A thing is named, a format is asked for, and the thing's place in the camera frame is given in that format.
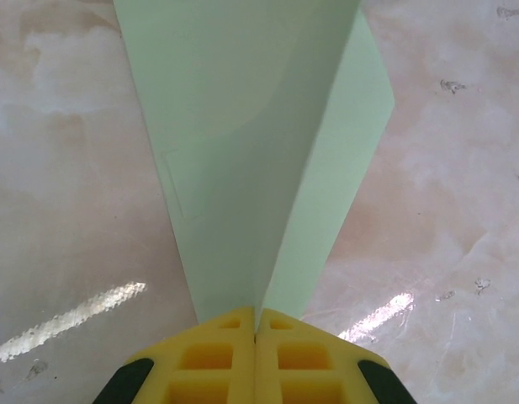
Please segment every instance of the table surface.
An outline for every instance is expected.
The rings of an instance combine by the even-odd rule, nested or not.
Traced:
[[[519,402],[519,0],[368,0],[396,107],[304,320]],[[196,323],[111,0],[0,0],[0,403]]]

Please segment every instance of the light green paper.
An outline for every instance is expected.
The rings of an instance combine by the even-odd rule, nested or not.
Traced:
[[[300,316],[394,103],[357,2],[114,4],[198,319]]]

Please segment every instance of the black rubber edge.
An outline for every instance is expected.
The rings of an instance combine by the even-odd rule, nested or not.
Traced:
[[[93,404],[132,404],[154,366],[152,359],[138,359],[119,368]]]
[[[395,373],[371,360],[361,360],[358,368],[379,404],[416,404]]]

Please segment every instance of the marble surface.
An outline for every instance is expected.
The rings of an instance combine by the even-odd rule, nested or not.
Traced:
[[[368,0],[396,107],[304,320],[519,402],[519,0]],[[0,0],[0,404],[195,323],[110,0]]]

